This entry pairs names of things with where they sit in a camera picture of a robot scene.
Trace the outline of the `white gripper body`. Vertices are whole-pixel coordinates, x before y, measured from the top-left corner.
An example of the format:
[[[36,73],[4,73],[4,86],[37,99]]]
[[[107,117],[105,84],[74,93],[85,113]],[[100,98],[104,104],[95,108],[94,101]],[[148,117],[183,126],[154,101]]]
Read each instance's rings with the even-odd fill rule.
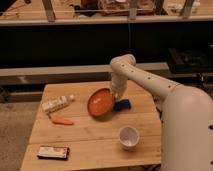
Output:
[[[110,87],[115,98],[121,99],[127,87],[127,80],[124,78],[113,77]]]

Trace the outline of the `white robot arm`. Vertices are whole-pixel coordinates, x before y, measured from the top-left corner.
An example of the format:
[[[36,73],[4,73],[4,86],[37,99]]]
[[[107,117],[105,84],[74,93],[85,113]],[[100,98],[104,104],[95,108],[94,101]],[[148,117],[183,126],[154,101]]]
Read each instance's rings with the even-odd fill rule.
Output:
[[[137,68],[131,54],[113,58],[110,68],[118,97],[132,80],[161,101],[160,171],[213,171],[213,99],[199,88]]]

